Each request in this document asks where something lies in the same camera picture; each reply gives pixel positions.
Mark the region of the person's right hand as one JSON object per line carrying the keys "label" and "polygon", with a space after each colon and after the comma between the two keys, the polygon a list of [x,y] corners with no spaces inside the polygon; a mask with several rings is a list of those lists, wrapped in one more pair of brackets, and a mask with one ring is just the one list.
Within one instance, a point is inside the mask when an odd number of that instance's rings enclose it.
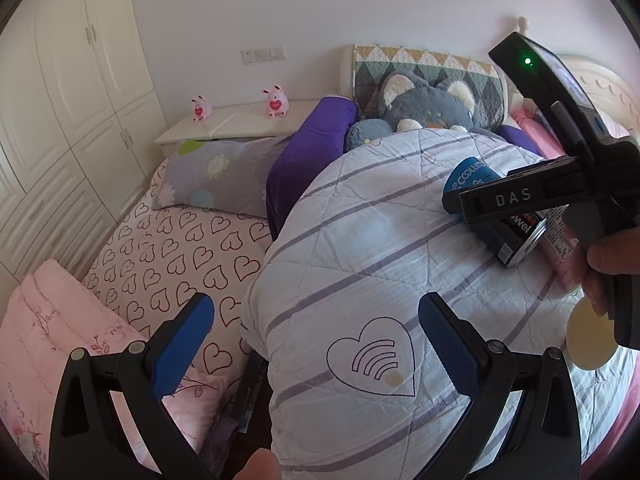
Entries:
{"label": "person's right hand", "polygon": [[582,286],[597,316],[612,310],[605,290],[605,275],[638,275],[640,270],[639,228],[601,238],[587,250],[576,246],[572,253],[570,279]]}

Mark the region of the person's left hand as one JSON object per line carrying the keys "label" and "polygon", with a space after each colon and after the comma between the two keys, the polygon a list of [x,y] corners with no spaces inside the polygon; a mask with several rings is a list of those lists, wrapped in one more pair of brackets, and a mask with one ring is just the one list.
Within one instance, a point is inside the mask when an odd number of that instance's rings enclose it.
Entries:
{"label": "person's left hand", "polygon": [[277,456],[266,448],[258,448],[245,466],[233,477],[233,480],[281,479],[282,471]]}

